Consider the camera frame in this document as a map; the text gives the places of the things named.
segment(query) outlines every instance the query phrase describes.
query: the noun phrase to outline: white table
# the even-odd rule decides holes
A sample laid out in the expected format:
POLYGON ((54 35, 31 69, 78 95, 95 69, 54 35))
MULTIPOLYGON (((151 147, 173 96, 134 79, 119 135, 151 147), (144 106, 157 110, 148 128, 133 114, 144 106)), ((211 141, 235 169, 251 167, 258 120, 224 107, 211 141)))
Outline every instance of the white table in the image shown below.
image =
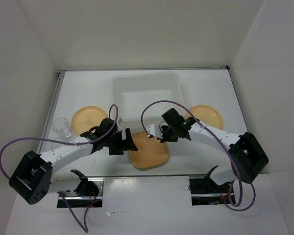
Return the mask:
MULTIPOLYGON (((71 119, 88 105, 109 108, 109 79, 114 75, 152 72, 150 70, 107 70, 66 72, 60 81, 52 106, 45 137, 55 138, 50 131, 52 120, 71 119)), ((246 126, 227 70, 176 70, 180 76, 188 107, 207 104, 223 117, 223 130, 244 133, 246 126)), ((49 143, 40 151, 48 151, 49 143)), ((80 159, 58 174, 72 168, 88 176, 139 176, 206 173, 218 154, 203 144, 180 141, 170 144, 170 160, 162 167, 136 170, 128 156, 108 156, 107 150, 80 159)), ((268 175, 254 181, 257 199, 245 212, 233 212, 224 205, 192 206, 188 176, 108 177, 105 178, 102 208, 90 209, 87 216, 90 234, 95 235, 287 235, 282 213, 268 175)), ((242 206, 252 198, 244 187, 242 206)), ((41 202, 28 205, 19 195, 15 200, 6 235, 83 235, 67 209, 57 209, 56 194, 48 194, 41 202)), ((84 209, 75 209, 82 219, 84 209)))

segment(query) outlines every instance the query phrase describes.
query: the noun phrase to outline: cable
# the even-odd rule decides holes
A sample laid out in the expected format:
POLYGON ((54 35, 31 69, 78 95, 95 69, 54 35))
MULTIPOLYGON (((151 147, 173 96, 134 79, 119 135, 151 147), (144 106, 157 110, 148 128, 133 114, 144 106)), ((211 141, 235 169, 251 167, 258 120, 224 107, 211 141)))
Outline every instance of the cable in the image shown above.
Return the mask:
MULTIPOLYGON (((200 122, 200 121, 199 121, 199 120, 198 120, 198 119, 192 114, 192 112, 191 112, 190 110, 188 110, 185 106, 183 106, 183 105, 181 105, 181 104, 179 104, 179 103, 177 103, 177 102, 171 101, 171 100, 159 100, 159 101, 153 102, 153 103, 151 103, 150 105, 148 105, 148 106, 143 110, 142 115, 141 115, 141 124, 142 124, 143 129, 144 129, 144 131, 146 132, 146 134, 148 134, 148 131, 147 131, 147 129, 145 128, 144 121, 143 121, 144 113, 146 112, 146 110, 147 110, 149 107, 151 107, 152 105, 158 104, 158 103, 171 103, 171 104, 175 104, 175 105, 181 107, 181 108, 184 109, 186 112, 188 112, 192 118, 194 118, 194 120, 198 123, 198 125, 199 125, 200 127, 203 127, 206 131, 208 131, 209 134, 212 135, 212 136, 216 139, 216 141, 220 144, 220 146, 223 148, 223 150, 225 151, 225 153, 226 153, 227 156, 229 157, 230 162, 231 162, 231 164, 232 164, 232 166, 233 166, 233 168, 234 168, 234 171, 235 171, 236 176, 237 176, 238 181, 239 181, 239 189, 240 189, 239 200, 238 200, 238 202, 237 202, 236 204, 234 204, 233 201, 232 201, 232 199, 231 199, 231 197, 229 196, 229 199, 230 199, 229 201, 230 201, 230 204, 231 204, 232 206, 234 206, 234 207, 238 207, 238 206, 240 206, 240 204, 242 203, 242 199, 243 199, 243 184, 242 184, 242 178, 241 178, 241 174, 240 174, 240 172, 239 172, 239 170, 238 170, 238 168, 237 168, 237 166, 236 166, 236 164, 235 164, 235 162, 234 162, 234 160, 233 160, 231 154, 227 151, 226 147, 225 147, 224 144, 219 140, 219 138, 218 138, 218 137, 217 137, 217 136, 216 136, 216 135, 215 135, 215 134, 214 134, 209 128, 207 128, 206 126, 203 126, 203 125, 201 124, 201 122, 200 122)), ((233 184, 234 184, 234 181, 232 181, 232 183, 231 183, 231 187, 230 187, 231 190, 229 191, 229 193, 232 192, 233 184)), ((227 204, 225 204, 225 205, 226 205, 229 209, 231 209, 231 210, 233 210, 233 211, 240 211, 240 212, 241 212, 241 211, 246 211, 246 210, 248 210, 248 209, 254 204, 254 202, 255 202, 255 200, 256 200, 256 191, 254 190, 254 186, 253 186, 252 184, 251 184, 251 186, 252 186, 252 188, 253 188, 254 197, 253 197, 253 201, 252 201, 252 203, 251 203, 248 207, 246 207, 246 208, 244 208, 244 209, 234 209, 234 208, 229 207, 227 204)))
POLYGON ((116 118, 111 126, 111 128, 102 136, 100 136, 99 138, 93 140, 93 141, 88 141, 88 142, 82 142, 82 143, 68 143, 68 142, 62 142, 62 141, 55 141, 55 140, 50 140, 50 139, 46 139, 46 138, 39 138, 39 137, 23 137, 23 138, 18 138, 15 139, 13 141, 10 141, 9 143, 7 143, 5 146, 2 147, 2 149, 0 150, 0 170, 2 172, 2 174, 8 179, 10 180, 10 176, 8 176, 8 174, 5 172, 5 170, 2 167, 2 162, 1 162, 1 158, 2 158, 2 154, 3 151, 6 149, 6 147, 8 147, 9 145, 18 142, 18 141, 25 141, 25 140, 34 140, 34 141, 47 141, 47 142, 53 142, 53 143, 60 143, 60 144, 65 144, 65 145, 71 145, 71 146, 76 146, 76 145, 85 145, 85 144, 90 144, 90 143, 95 143, 103 138, 105 138, 115 127, 115 125, 117 124, 117 120, 118 120, 118 115, 119 115, 119 109, 118 107, 113 104, 110 106, 109 109, 109 113, 111 112, 112 107, 116 108, 116 118))
POLYGON ((65 205, 68 207, 69 211, 71 212, 73 218, 75 219, 75 221, 79 224, 79 226, 85 231, 85 233, 88 233, 88 228, 87 228, 87 224, 86 224, 86 215, 87 215, 87 211, 88 209, 95 204, 96 202, 100 201, 100 199, 93 201, 91 204, 89 204, 86 208, 86 211, 84 213, 84 226, 82 225, 82 223, 78 220, 78 218, 76 217, 74 211, 72 210, 70 204, 68 203, 68 201, 65 199, 65 197, 62 195, 61 192, 58 192, 59 196, 63 199, 65 205))

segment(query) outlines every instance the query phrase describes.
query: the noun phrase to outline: clear glass cup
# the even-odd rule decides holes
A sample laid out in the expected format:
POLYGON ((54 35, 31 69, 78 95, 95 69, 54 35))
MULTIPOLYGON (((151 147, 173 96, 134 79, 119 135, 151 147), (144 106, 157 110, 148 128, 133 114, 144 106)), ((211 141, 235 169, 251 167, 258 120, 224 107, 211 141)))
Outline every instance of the clear glass cup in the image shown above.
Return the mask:
MULTIPOLYGON (((55 141, 61 141, 61 142, 65 142, 65 143, 68 143, 68 139, 65 138, 65 137, 62 137, 62 136, 59 136, 57 138, 54 139, 55 141)), ((52 150, 55 150, 59 147, 62 147, 64 144, 61 144, 61 143, 54 143, 54 142, 51 142, 51 149, 52 150)))
POLYGON ((56 133, 65 138, 70 137, 72 134, 69 121, 64 117, 59 117, 54 120, 51 127, 56 133))

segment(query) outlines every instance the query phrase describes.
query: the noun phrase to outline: white container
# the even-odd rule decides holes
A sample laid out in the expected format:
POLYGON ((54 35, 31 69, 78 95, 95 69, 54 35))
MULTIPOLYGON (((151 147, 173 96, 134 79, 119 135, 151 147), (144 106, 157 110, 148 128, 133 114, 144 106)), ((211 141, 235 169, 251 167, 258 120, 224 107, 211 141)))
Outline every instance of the white container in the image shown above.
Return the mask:
MULTIPOLYGON (((132 134, 143 130, 140 118, 149 104, 158 100, 172 100, 184 105, 179 76, 172 71, 114 76, 111 78, 110 95, 111 104, 119 108, 121 129, 130 128, 132 134)), ((145 112, 145 126, 159 124, 163 121, 161 115, 172 107, 181 115, 185 114, 176 105, 158 103, 145 112)))

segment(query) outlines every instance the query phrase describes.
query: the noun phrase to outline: purple cable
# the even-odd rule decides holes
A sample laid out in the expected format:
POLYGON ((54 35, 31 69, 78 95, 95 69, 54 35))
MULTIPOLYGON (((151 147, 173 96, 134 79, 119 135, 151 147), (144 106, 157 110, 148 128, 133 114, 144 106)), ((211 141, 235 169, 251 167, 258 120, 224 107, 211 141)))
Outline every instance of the purple cable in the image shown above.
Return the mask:
POLYGON ((87 211, 88 209, 95 204, 96 202, 100 201, 100 199, 95 200, 94 202, 92 202, 91 204, 89 204, 86 208, 86 211, 84 213, 84 226, 82 225, 82 223, 78 220, 78 218, 76 217, 74 211, 72 210, 70 204, 68 203, 68 201, 65 199, 65 197, 62 195, 62 193, 58 192, 59 196, 63 199, 65 205, 68 207, 69 211, 71 212, 73 218, 75 219, 75 221, 79 224, 79 226, 85 231, 85 233, 88 233, 88 228, 87 228, 87 224, 86 224, 86 215, 87 215, 87 211))
MULTIPOLYGON (((177 103, 177 102, 171 101, 171 100, 159 100, 159 101, 153 102, 153 103, 151 103, 150 105, 148 105, 148 106, 143 110, 143 112, 142 112, 142 115, 141 115, 141 124, 142 124, 142 126, 143 126, 144 131, 145 131, 147 134, 148 134, 148 131, 146 130, 145 125, 144 125, 144 122, 143 122, 144 113, 146 112, 146 110, 147 110, 150 106, 152 106, 152 105, 154 105, 154 104, 158 104, 158 103, 171 103, 171 104, 175 104, 175 105, 177 105, 177 106, 180 106, 182 109, 184 109, 186 112, 188 112, 188 113, 190 114, 190 116, 191 116, 192 118, 194 118, 194 120, 195 120, 195 121, 196 121, 201 127, 203 127, 203 125, 200 123, 200 121, 197 120, 197 118, 192 114, 192 112, 191 112, 190 110, 188 110, 185 106, 183 106, 183 105, 181 105, 181 104, 179 104, 179 103, 177 103)), ((231 156, 230 153, 227 151, 227 149, 226 149, 226 147, 224 146, 224 144, 223 144, 223 143, 219 140, 219 138, 218 138, 218 137, 217 137, 217 136, 216 136, 211 130, 209 130, 206 126, 204 127, 204 129, 205 129, 206 131, 208 131, 209 134, 211 134, 211 135, 216 139, 216 141, 220 144, 220 146, 224 149, 225 153, 226 153, 227 156, 229 157, 230 162, 231 162, 231 164, 232 164, 232 166, 233 166, 233 168, 234 168, 234 171, 235 171, 235 173, 236 173, 236 176, 237 176, 237 178, 238 178, 238 180, 239 180, 240 195, 239 195, 239 200, 238 200, 237 204, 234 204, 234 203, 233 203, 232 198, 231 198, 230 196, 229 196, 229 201, 230 201, 230 204, 231 204, 232 206, 234 206, 234 207, 238 207, 238 206, 240 206, 240 204, 242 203, 242 199, 243 199, 243 184, 242 184, 241 174, 240 174, 240 172, 239 172, 239 170, 238 170, 238 168, 237 168, 237 166, 236 166, 236 164, 235 164, 235 162, 234 162, 232 156, 231 156)), ((229 190, 229 195, 231 195, 231 193, 232 193, 233 183, 234 183, 234 181, 231 183, 231 187, 230 187, 230 190, 229 190)), ((256 199, 256 192, 255 192, 255 190, 254 190, 254 186, 253 186, 252 184, 251 184, 251 186, 252 186, 253 191, 254 191, 254 198, 253 198, 252 203, 251 203, 248 207, 246 207, 246 208, 244 208, 244 209, 234 209, 234 208, 229 207, 226 203, 225 203, 225 205, 226 205, 228 208, 230 208, 231 210, 234 210, 234 211, 246 211, 246 210, 248 210, 248 209, 254 204, 255 199, 256 199)))
POLYGON ((13 144, 13 143, 15 143, 15 142, 25 141, 25 140, 34 140, 34 141, 47 141, 47 142, 53 142, 53 143, 60 143, 60 144, 75 146, 75 145, 85 145, 85 144, 95 143, 95 142, 97 142, 97 141, 105 138, 113 130, 113 128, 117 124, 117 120, 118 120, 119 109, 118 109, 118 107, 115 104, 111 105, 111 107, 109 109, 109 114, 111 112, 112 107, 115 107, 116 108, 116 118, 114 120, 114 123, 112 124, 111 128, 104 135, 100 136, 99 138, 97 138, 97 139, 95 139, 93 141, 82 142, 82 143, 67 143, 67 142, 55 141, 55 140, 50 140, 50 139, 46 139, 46 138, 39 138, 39 137, 23 137, 23 138, 18 138, 18 139, 15 139, 13 141, 10 141, 5 146, 3 146, 2 149, 0 150, 0 170, 1 170, 2 174, 8 180, 10 180, 10 176, 7 175, 7 173, 4 171, 4 169, 2 167, 1 158, 2 158, 3 151, 6 149, 6 147, 9 146, 9 145, 11 145, 11 144, 13 144))
MULTIPOLYGON (((48 141, 48 142, 54 142, 54 143, 61 143, 61 144, 65 144, 65 145, 84 145, 84 144, 91 144, 91 143, 95 143, 103 138, 105 138, 112 130, 113 128, 115 127, 115 125, 117 124, 117 120, 118 120, 118 116, 119 116, 119 110, 118 110, 118 107, 113 104, 111 105, 110 109, 109 109, 109 117, 110 117, 110 113, 111 113, 111 109, 112 107, 115 107, 116 108, 116 118, 111 126, 111 128, 104 134, 102 135, 101 137, 93 140, 93 141, 88 141, 88 142, 82 142, 82 143, 67 143, 67 142, 62 142, 62 141, 55 141, 55 140, 50 140, 50 139, 45 139, 45 138, 38 138, 38 137, 23 137, 23 138, 19 138, 19 139, 15 139, 13 141, 10 141, 9 143, 7 143, 5 146, 3 146, 3 148, 1 149, 0 151, 0 170, 2 172, 2 174, 8 179, 10 180, 10 176, 7 175, 7 173, 4 171, 3 167, 2 167, 2 162, 1 162, 1 158, 2 158, 2 154, 3 154, 3 151, 6 149, 7 146, 15 143, 15 142, 18 142, 18 141, 24 141, 24 140, 36 140, 36 141, 48 141)), ((64 203, 67 205, 67 207, 69 208, 72 216, 74 217, 74 219, 76 220, 76 222, 79 224, 79 226, 86 232, 88 233, 88 228, 87 228, 87 224, 86 224, 86 214, 87 214, 87 211, 88 209, 95 203, 97 202, 98 200, 94 201, 93 203, 91 203, 87 208, 86 208, 86 211, 84 213, 84 225, 85 227, 81 224, 81 222, 78 220, 78 218, 76 217, 76 215, 74 214, 71 206, 69 205, 69 203, 67 202, 67 200, 63 197, 63 195, 58 192, 59 196, 62 197, 64 203)))

